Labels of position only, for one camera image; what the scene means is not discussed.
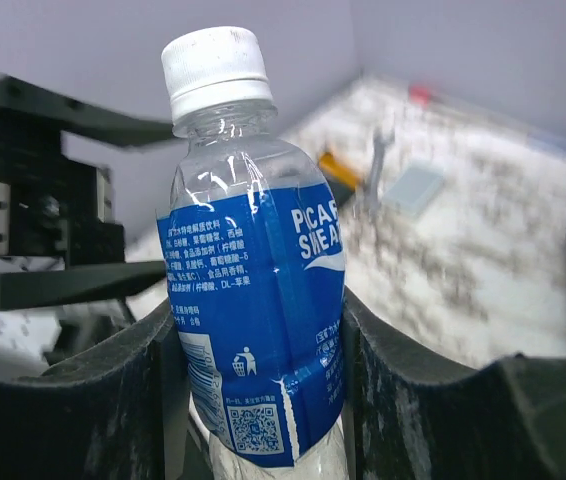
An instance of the transparent plastic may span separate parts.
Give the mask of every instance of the transparent plastic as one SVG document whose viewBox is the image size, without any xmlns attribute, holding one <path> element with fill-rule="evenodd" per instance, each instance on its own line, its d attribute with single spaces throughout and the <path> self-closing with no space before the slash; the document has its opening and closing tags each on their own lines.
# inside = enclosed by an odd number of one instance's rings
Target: transparent plastic
<svg viewBox="0 0 566 480">
<path fill-rule="evenodd" d="M 183 129 L 188 132 L 189 151 L 176 169 L 171 210 L 209 205 L 237 196 L 252 199 L 255 194 L 272 189 L 324 184 L 324 176 L 302 150 L 267 132 L 265 122 L 275 112 L 266 101 L 235 102 L 196 112 L 175 125 L 175 132 Z M 248 217 L 250 214 L 255 215 L 255 211 L 245 213 Z M 282 266 L 263 266 L 271 268 L 274 275 L 279 274 L 279 267 Z M 278 307 L 259 308 L 264 310 L 260 312 L 263 322 L 268 322 L 272 316 L 267 308 Z M 209 410 L 201 410 L 196 396 L 194 399 L 201 417 L 209 418 Z M 337 423 L 318 443 L 295 459 L 293 467 L 259 467 L 235 454 L 214 434 L 210 436 L 210 455 L 217 480 L 348 478 L 343 436 Z"/>
</svg>

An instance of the pocari sweat bottle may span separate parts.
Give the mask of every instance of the pocari sweat bottle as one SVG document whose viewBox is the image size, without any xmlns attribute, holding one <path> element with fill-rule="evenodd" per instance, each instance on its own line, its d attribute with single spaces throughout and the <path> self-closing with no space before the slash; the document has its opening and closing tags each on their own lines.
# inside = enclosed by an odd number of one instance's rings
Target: pocari sweat bottle
<svg viewBox="0 0 566 480">
<path fill-rule="evenodd" d="M 161 59 L 189 152 L 158 228 L 215 477 L 346 479 L 332 193 L 265 129 L 276 109 L 252 32 L 193 32 Z"/>
</svg>

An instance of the white floor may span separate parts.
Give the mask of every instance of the white floor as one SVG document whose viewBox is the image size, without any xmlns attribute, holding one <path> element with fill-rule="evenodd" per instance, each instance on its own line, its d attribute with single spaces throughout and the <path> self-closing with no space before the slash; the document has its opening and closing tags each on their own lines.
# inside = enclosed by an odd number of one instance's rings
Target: white floor
<svg viewBox="0 0 566 480">
<path fill-rule="evenodd" d="M 341 216 L 347 285 L 386 322 L 430 349 L 480 367 L 514 352 L 566 356 L 566 157 L 478 115 L 423 110 L 403 89 L 365 78 L 285 137 L 316 157 L 328 146 L 365 175 L 372 132 L 395 130 L 380 192 L 412 163 L 445 175 L 416 220 L 383 208 Z M 151 231 L 128 261 L 161 258 Z M 143 317 L 165 285 L 131 301 Z"/>
</svg>

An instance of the blue bottle label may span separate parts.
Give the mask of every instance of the blue bottle label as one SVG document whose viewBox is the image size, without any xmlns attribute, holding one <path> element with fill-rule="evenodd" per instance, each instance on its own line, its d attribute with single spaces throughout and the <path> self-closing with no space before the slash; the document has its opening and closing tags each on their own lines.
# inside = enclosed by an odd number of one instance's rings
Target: blue bottle label
<svg viewBox="0 0 566 480">
<path fill-rule="evenodd" d="M 293 465 L 343 405 L 345 262 L 329 188 L 255 192 L 157 223 L 202 421 L 257 465 Z"/>
</svg>

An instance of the gray wall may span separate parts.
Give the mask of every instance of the gray wall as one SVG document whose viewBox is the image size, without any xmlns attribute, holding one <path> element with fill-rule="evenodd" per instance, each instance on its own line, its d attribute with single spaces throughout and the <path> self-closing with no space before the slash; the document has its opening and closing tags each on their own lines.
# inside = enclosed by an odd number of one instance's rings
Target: gray wall
<svg viewBox="0 0 566 480">
<path fill-rule="evenodd" d="M 566 0 L 352 0 L 365 69 L 566 137 Z"/>
<path fill-rule="evenodd" d="M 279 118 L 298 121 L 358 75 L 348 0 L 0 1 L 0 72 L 124 112 L 169 119 L 161 50 L 192 30 L 253 30 Z M 124 153 L 70 139 L 77 159 L 115 169 L 115 214 L 134 238 L 167 204 L 183 147 Z M 0 262 L 0 269 L 6 269 Z"/>
</svg>

